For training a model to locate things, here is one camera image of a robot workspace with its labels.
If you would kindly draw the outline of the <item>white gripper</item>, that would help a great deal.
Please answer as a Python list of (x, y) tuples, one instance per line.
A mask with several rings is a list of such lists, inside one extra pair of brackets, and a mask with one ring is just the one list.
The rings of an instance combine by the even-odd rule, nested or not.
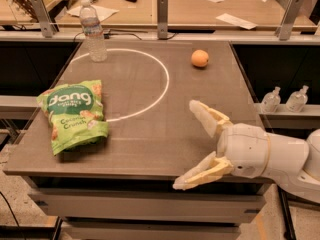
[(233, 125), (228, 116), (198, 100), (191, 100), (189, 109), (211, 138), (216, 134), (221, 136), (217, 154), (211, 152), (176, 178), (175, 190), (192, 189), (229, 173), (250, 179), (262, 175), (269, 155), (269, 137), (262, 128), (242, 123)]

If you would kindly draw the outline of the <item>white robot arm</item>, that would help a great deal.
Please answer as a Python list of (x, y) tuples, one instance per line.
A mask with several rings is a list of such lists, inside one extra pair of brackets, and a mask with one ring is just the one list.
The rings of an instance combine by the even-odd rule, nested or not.
[(198, 165), (178, 177), (176, 190), (187, 190), (221, 179), (226, 174), (273, 180), (286, 192), (320, 202), (319, 132), (305, 140), (268, 133), (258, 126), (234, 124), (225, 114), (192, 100), (189, 109), (217, 149)]

